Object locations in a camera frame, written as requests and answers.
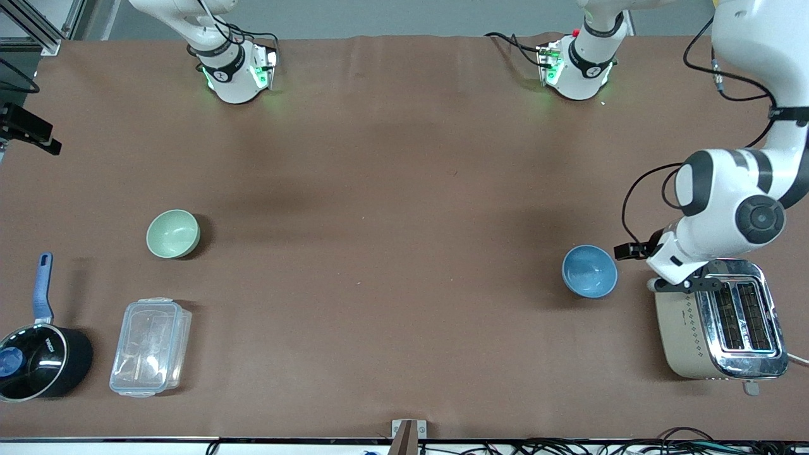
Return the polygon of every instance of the plastic food container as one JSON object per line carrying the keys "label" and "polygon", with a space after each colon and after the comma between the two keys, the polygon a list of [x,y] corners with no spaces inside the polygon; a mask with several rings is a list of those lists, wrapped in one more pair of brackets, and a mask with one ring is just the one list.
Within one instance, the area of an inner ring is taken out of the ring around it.
{"label": "plastic food container", "polygon": [[121,325],[109,388],[126,397],[151,397],[180,383],[191,312],[171,299],[129,304]]}

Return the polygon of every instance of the silver toaster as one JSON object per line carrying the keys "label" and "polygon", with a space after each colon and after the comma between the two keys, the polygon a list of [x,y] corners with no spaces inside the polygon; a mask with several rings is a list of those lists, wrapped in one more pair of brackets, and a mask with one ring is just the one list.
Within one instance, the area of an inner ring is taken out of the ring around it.
{"label": "silver toaster", "polygon": [[[705,277],[721,282],[717,291],[654,294],[671,369],[693,379],[761,381],[784,374],[789,358],[761,269],[743,259],[705,267]],[[756,393],[756,387],[745,390]]]}

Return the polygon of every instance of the black saucepan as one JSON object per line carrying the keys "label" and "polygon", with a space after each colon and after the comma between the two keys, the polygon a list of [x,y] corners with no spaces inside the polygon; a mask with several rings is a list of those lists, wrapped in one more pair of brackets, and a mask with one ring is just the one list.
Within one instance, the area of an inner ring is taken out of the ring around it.
{"label": "black saucepan", "polygon": [[87,374],[93,348],[78,330],[51,325],[48,302],[53,255],[42,253],[34,282],[34,323],[0,342],[0,401],[24,402],[68,393]]}

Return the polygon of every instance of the blue lid knob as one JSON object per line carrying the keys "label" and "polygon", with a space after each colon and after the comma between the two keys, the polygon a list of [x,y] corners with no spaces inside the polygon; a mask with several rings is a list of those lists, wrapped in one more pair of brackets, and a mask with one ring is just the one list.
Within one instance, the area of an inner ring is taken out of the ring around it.
{"label": "blue lid knob", "polygon": [[7,347],[0,351],[0,377],[11,376],[23,366],[25,356],[16,347]]}

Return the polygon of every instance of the green bowl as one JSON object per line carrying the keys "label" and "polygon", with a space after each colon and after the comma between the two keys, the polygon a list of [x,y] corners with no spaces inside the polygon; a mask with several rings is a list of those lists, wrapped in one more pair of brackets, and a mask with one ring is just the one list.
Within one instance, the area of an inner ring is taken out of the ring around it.
{"label": "green bowl", "polygon": [[174,259],[191,253],[200,243],[200,225],[185,210],[158,215],[146,231],[146,246],[157,257]]}

